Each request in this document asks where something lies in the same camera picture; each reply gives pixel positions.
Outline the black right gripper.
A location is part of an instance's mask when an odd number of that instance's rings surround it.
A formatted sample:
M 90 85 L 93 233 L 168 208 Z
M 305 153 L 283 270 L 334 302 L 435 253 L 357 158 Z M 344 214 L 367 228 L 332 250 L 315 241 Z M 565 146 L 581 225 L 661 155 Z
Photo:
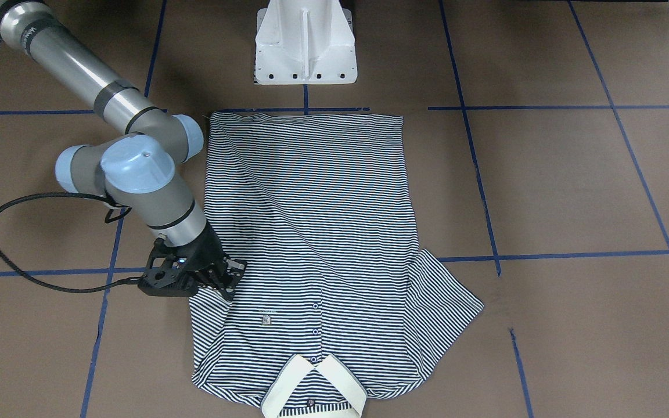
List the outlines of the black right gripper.
M 190 243 L 170 247 L 180 248 L 188 257 L 186 269 L 197 283 L 210 285 L 225 301 L 233 301 L 236 295 L 233 279 L 243 278 L 247 262 L 229 259 L 210 224 L 206 224 L 200 235 Z

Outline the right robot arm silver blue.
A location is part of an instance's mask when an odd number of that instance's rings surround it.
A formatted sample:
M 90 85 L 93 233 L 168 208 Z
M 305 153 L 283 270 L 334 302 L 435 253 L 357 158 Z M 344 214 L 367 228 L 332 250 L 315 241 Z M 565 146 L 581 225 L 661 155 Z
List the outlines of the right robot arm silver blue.
M 93 200 L 108 207 L 105 223 L 136 214 L 154 236 L 138 277 L 93 288 L 41 281 L 1 248 L 0 259 L 31 283 L 71 294 L 134 284 L 147 296 L 193 297 L 208 288 L 232 301 L 247 264 L 225 252 L 178 172 L 204 146 L 193 117 L 167 114 L 154 105 L 77 39 L 43 1 L 0 1 L 0 42 L 39 64 L 117 132 L 101 145 L 71 146 L 59 154 L 54 175 L 61 192 L 14 199 L 0 206 L 0 215 L 39 199 Z

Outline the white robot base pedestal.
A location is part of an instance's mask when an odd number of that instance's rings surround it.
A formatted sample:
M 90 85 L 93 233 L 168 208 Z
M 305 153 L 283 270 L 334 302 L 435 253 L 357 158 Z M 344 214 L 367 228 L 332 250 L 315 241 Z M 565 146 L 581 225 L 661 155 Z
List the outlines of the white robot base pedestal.
M 270 1 L 257 12 L 253 80 L 260 85 L 356 83 L 350 1 Z

